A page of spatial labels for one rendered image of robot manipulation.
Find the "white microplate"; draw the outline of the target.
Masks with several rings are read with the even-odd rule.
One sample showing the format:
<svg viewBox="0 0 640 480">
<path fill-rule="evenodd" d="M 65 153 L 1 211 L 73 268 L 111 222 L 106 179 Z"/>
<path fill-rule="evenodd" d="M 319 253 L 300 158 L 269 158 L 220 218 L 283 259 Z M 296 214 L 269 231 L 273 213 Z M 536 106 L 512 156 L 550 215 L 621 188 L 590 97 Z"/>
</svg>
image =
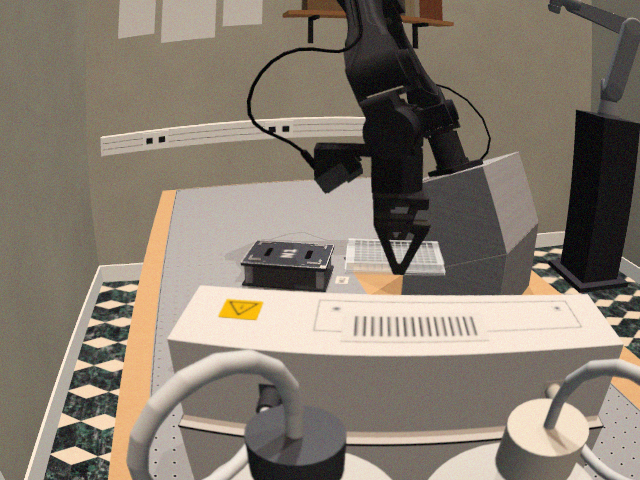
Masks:
<svg viewBox="0 0 640 480">
<path fill-rule="evenodd" d="M 395 257 L 401 263 L 409 240 L 390 240 Z M 407 271 L 407 276 L 445 276 L 443 257 L 437 241 L 423 241 Z M 349 238 L 345 274 L 393 275 L 379 239 Z"/>
</svg>

